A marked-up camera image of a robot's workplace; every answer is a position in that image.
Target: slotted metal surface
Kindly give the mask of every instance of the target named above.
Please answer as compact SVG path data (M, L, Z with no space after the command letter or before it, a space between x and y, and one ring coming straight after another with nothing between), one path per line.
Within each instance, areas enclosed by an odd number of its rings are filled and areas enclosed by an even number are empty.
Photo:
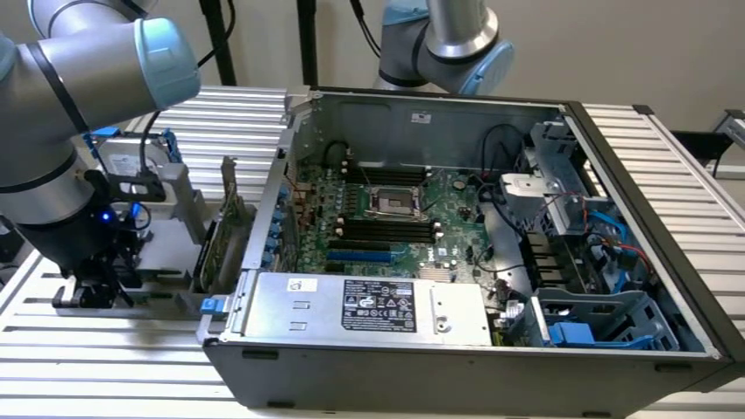
M236 98L243 94L254 95L255 92L254 89L240 88L208 89L195 100L199 102L197 105L189 102L175 110L198 109L197 121L210 122L210 118L228 121L230 118L215 114L226 110L226 101L232 103L228 107L242 108L243 102ZM254 102L246 99L246 103L243 110L248 112L247 109ZM644 126L640 125L642 118L631 114L630 108L616 106L592 109L596 118L603 116L610 119L603 123L606 126L612 124L610 128L619 128L614 124L626 124L626 127L632 129L630 124L638 124L639 127L634 129L644 130ZM157 127L174 127L170 121L178 118L170 116ZM195 136L191 138L198 139L197 143L203 141L216 148L222 147L223 143L219 140L222 137L214 136L216 131L202 130L199 124L194 127L186 122L182 124L179 138L185 145L189 143L185 139L190 137L185 137L182 132L194 133ZM235 134L226 144L240 148L242 135L244 134ZM634 141L646 141L647 147L666 151L654 139L642 140L640 138L644 137L639 136L631 138L635 139ZM631 146L634 143L627 143L627 140L624 136L612 137L616 144L626 144L628 145L626 149L634 150ZM248 138L247 141L252 144L254 139ZM219 165L211 166L210 170L208 173L219 174ZM679 176L668 172L642 171L635 172L635 178L638 182L647 182L646 186L651 188L660 189L666 186L675 188L680 181L680 184L688 184L690 188L699 189L695 178L686 174ZM219 185L206 181L198 183L198 186L202 184ZM258 190L263 187L259 178L254 180L254 187ZM684 202L687 205L682 205L676 200L663 199L656 202L656 209L664 210L660 215L670 217L671 225L700 225L690 223L687 221L690 217L702 223L727 223L728 212L716 202ZM714 214L720 216L710 216L712 214L710 211L715 211ZM679 231L676 237L680 237L682 245L691 246L694 255L708 254L708 251L703 251L707 246L716 247L727 244L732 244L735 258L742 254L739 251L742 237L727 234L700 234L691 230ZM51 295L57 292L62 281L55 275L57 272L57 266L35 252L23 264L10 286L0 292L0 417L185 419L330 417L322 412L250 411L240 406L197 343L198 320L185 317L178 310L142 308L126 311L78 311L70 317L61 317L50 304ZM719 292L723 304L730 307L735 324L745 333L745 283L736 280L731 271L723 269L706 271L704 275L714 290L720 290L715 292ZM336 417L398 419L400 415L339 413ZM407 417L438 416L407 415ZM745 417L745 379L738 380L711 394L671 395L631 418L742 419L743 417Z
M223 199L223 156L236 158L239 194L248 203L262 200L280 133L286 128L286 89L207 87L199 96L162 113L153 131L171 128L189 165L195 189L208 200ZM150 115L129 131L145 130Z

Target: white label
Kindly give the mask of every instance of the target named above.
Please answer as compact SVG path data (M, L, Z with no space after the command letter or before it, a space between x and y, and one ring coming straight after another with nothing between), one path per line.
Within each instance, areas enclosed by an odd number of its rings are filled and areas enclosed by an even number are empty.
M411 115L411 121L415 124L430 124L432 123L432 115L430 113L414 113Z
M291 278L288 279L290 292L316 292L318 279L316 278Z
M155 163L149 160L149 168L158 173ZM141 157L137 155L110 155L109 161L113 163L113 172L122 176L137 176L141 171Z

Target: blue latch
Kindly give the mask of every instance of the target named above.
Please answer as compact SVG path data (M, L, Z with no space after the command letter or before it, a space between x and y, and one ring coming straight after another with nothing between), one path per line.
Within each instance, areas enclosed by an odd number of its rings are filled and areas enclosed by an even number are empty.
M122 133L118 127L103 127L93 132L98 137L115 137Z
M596 341L591 325L560 322L548 327L551 341L558 347L596 347L600 349L651 349L655 336L644 335L630 342Z
M222 299L205 299L199 312L203 314L219 315L224 314L226 301Z
M556 323L548 328L551 341L559 347L594 347L595 337L587 323Z

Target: gray robot arm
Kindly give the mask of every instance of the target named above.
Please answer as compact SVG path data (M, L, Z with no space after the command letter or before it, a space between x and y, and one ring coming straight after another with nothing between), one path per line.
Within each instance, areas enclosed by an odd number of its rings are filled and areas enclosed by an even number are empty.
M198 61L150 0L30 0L45 40L0 36L0 213L65 270L110 249L111 207L70 137L197 96Z
M451 93L490 94L514 56L483 0L390 0L378 88L419 90L432 83Z

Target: green circuit board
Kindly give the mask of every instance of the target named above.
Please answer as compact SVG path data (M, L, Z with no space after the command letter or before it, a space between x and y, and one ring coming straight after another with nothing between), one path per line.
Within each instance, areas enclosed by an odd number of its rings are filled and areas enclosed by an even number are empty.
M299 185L307 191L299 207L300 220L300 257L298 272L339 273L359 276L384 276L423 278L422 272L432 269L450 270L451 280L456 282L487 282L487 274L475 269L467 260L467 249L474 254L490 245L483 223L478 223L478 190L468 184L468 174L455 169L435 170L432 176L418 187L391 187L388 185L348 183L346 178L319 166L300 166ZM330 242L338 240L336 220L340 215L360 220L380 217L370 212L371 191L416 189L418 206L422 209L423 223L442 224L443 237L430 243L391 243L392 263L343 262L344 272L327 271Z

